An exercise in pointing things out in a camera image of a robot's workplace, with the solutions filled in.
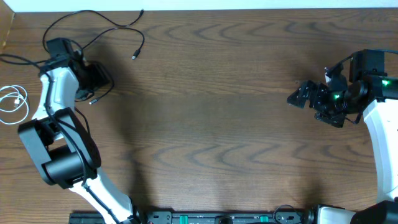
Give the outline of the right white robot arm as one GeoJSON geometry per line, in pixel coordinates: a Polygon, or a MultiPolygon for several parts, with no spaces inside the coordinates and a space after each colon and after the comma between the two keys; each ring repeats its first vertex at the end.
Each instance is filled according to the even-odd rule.
{"type": "Polygon", "coordinates": [[[353,124],[364,121],[373,147],[377,175],[376,203],[352,212],[317,205],[300,217],[301,223],[397,223],[397,79],[385,71],[387,49],[364,49],[345,60],[349,76],[342,74],[345,60],[325,68],[325,83],[304,81],[288,98],[298,108],[306,104],[315,119],[342,128],[348,115],[353,124]]]}

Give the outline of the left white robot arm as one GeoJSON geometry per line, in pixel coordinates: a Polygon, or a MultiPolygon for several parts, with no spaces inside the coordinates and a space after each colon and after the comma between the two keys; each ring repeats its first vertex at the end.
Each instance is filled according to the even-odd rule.
{"type": "Polygon", "coordinates": [[[39,105],[31,121],[19,125],[18,135],[44,182],[83,197],[105,223],[142,223],[131,198],[101,168],[89,127],[77,118],[75,103],[95,103],[95,91],[114,85],[113,78],[73,44],[66,38],[47,41],[50,59],[39,67],[39,105]]]}

